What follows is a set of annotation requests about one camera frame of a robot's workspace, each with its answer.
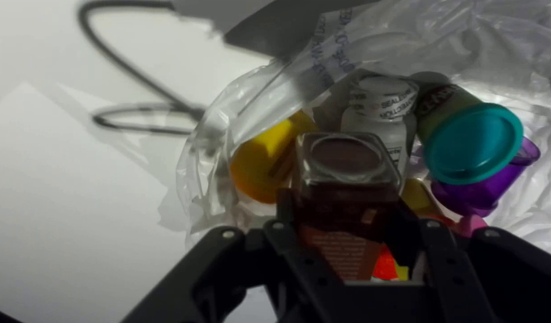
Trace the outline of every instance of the clear plastic bag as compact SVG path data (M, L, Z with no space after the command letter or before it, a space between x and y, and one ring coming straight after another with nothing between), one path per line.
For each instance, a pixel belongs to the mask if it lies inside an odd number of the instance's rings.
M273 206L237 196L227 167L230 154L318 104L359 68L444 73L480 99L512 108L542 160L489 221L551 251L551 0L392 0L322 16L297 57L239 77L189 138L178 190L192 230L250 228L273 215Z

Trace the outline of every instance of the white surface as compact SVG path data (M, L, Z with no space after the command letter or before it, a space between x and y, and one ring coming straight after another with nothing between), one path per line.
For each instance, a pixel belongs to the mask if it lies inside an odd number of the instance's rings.
M74 12L0 0L0 309L31 323L119 321L185 251L183 140L94 127L103 104L153 97L99 57ZM99 25L194 104L266 63L201 20L110 12Z

